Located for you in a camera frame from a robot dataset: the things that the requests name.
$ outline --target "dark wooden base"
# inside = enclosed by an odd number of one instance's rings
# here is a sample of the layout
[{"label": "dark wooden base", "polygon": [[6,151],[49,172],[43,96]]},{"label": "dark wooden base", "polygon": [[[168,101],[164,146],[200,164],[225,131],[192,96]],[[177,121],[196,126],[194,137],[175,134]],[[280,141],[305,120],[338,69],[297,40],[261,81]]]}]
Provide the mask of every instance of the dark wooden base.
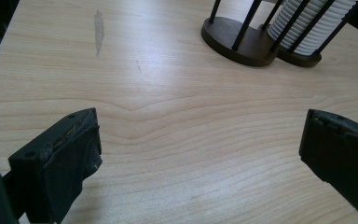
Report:
[{"label": "dark wooden base", "polygon": [[274,41],[267,34],[267,30],[257,30],[248,27],[246,34],[241,41],[238,50],[231,47],[237,38],[242,23],[232,19],[216,17],[213,23],[207,19],[201,30],[202,38],[215,51],[230,60],[254,67],[263,67],[271,64],[276,57],[301,67],[313,67],[322,56],[302,56],[296,53],[289,53],[286,49],[279,47],[277,52],[272,52]]}]

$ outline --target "scratch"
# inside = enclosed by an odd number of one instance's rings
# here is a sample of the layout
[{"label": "scratch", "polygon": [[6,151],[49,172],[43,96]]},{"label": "scratch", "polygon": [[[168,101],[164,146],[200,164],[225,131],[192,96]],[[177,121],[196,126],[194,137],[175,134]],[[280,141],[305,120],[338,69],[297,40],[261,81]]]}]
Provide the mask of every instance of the scratch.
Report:
[{"label": "scratch", "polygon": [[138,66],[139,73],[142,74],[142,69],[141,69],[141,66],[139,65],[138,60],[136,60],[136,65]]},{"label": "scratch", "polygon": [[97,10],[94,16],[95,26],[95,47],[97,48],[97,57],[100,56],[101,46],[103,45],[104,27],[103,27],[103,14]]}]

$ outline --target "light wood surface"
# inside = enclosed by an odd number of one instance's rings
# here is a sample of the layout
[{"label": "light wood surface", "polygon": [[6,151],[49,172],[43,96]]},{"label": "light wood surface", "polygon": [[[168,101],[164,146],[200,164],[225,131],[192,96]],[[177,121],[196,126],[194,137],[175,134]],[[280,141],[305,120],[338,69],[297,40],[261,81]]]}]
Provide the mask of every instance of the light wood surface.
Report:
[{"label": "light wood surface", "polygon": [[[243,21],[250,4],[217,15]],[[212,7],[21,0],[0,46],[1,174],[58,119],[96,107],[103,165],[63,223],[358,223],[298,156],[309,108],[358,122],[358,31],[346,25],[314,68],[252,68],[202,40]]]}]

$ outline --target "metal rod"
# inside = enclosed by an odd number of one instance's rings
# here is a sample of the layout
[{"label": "metal rod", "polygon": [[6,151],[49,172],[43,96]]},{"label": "metal rod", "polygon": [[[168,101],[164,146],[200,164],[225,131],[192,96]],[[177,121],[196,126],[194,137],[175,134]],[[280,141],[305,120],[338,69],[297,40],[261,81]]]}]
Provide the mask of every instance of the metal rod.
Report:
[{"label": "metal rod", "polygon": [[298,6],[298,9],[295,11],[295,13],[293,14],[292,18],[289,20],[289,22],[287,22],[287,24],[283,28],[281,34],[278,36],[278,38],[275,40],[275,43],[272,45],[271,49],[269,49],[269,50],[271,50],[272,52],[275,52],[275,50],[278,48],[279,44],[283,40],[284,36],[287,34],[287,32],[289,32],[290,28],[292,28],[292,25],[295,23],[295,21],[297,20],[298,16],[304,10],[305,6],[307,5],[307,3],[309,1],[310,0],[303,0],[301,2],[300,6]]},{"label": "metal rod", "polygon": [[251,23],[251,20],[253,18],[253,16],[255,15],[255,12],[257,11],[258,7],[260,6],[261,0],[254,0],[254,2],[252,3],[251,8],[249,9],[248,15],[246,16],[245,21],[243,22],[243,25],[240,29],[240,32],[237,35],[237,39],[234,42],[234,45],[232,46],[233,50],[237,50],[238,47],[240,46],[240,43],[243,39],[243,37],[245,36],[246,30],[249,27],[249,24]]},{"label": "metal rod", "polygon": [[217,9],[219,8],[219,5],[220,5],[220,0],[214,1],[211,17],[209,18],[210,23],[213,23],[214,17],[216,16],[216,12],[217,12]]},{"label": "metal rod", "polygon": [[308,24],[307,28],[302,32],[302,34],[298,37],[298,39],[295,41],[295,43],[290,47],[288,50],[289,53],[293,53],[295,49],[300,45],[301,41],[304,40],[304,38],[307,36],[307,34],[310,32],[310,30],[313,28],[313,26],[318,22],[318,20],[324,15],[325,11],[330,8],[330,6],[334,3],[335,0],[328,0],[324,6],[319,10],[318,14],[312,19],[310,24]]},{"label": "metal rod", "polygon": [[357,4],[345,15],[344,19],[342,19],[342,22],[336,27],[336,29],[331,33],[330,36],[327,37],[327,39],[322,43],[322,45],[313,52],[312,55],[317,55],[324,50],[324,48],[330,43],[330,41],[338,34],[338,32],[344,27],[344,25],[347,23],[347,21],[358,11],[358,2]]},{"label": "metal rod", "polygon": [[263,30],[267,29],[267,26],[269,26],[269,22],[272,20],[272,17],[278,11],[278,8],[282,2],[283,2],[283,0],[278,0],[278,2],[275,4],[275,7],[272,9],[271,13],[269,13],[267,20],[266,20],[266,22],[264,22],[264,25],[261,27],[261,29],[263,29]]}]

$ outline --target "coaster holder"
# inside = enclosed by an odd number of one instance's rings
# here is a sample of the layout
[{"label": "coaster holder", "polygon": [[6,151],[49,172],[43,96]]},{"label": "coaster holder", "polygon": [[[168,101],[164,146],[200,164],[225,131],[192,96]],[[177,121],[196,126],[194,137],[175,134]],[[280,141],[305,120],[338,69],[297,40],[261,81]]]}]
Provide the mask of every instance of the coaster holder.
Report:
[{"label": "coaster holder", "polygon": [[249,24],[257,12],[261,1],[262,0],[254,0],[244,22],[239,22],[229,18],[216,17],[216,12],[220,5],[220,0],[216,0],[213,5],[211,17],[206,19],[202,26],[202,38],[212,49],[237,63],[254,67],[264,67],[270,65],[274,59],[278,57],[297,66],[313,67],[322,59],[322,50],[358,9],[357,2],[331,35],[325,39],[322,45],[310,56],[303,56],[295,53],[296,48],[335,0],[327,0],[290,49],[285,49],[281,47],[280,44],[310,0],[303,0],[301,2],[275,41],[267,34],[267,28],[283,0],[277,1],[265,23],[255,29],[250,27]]}]

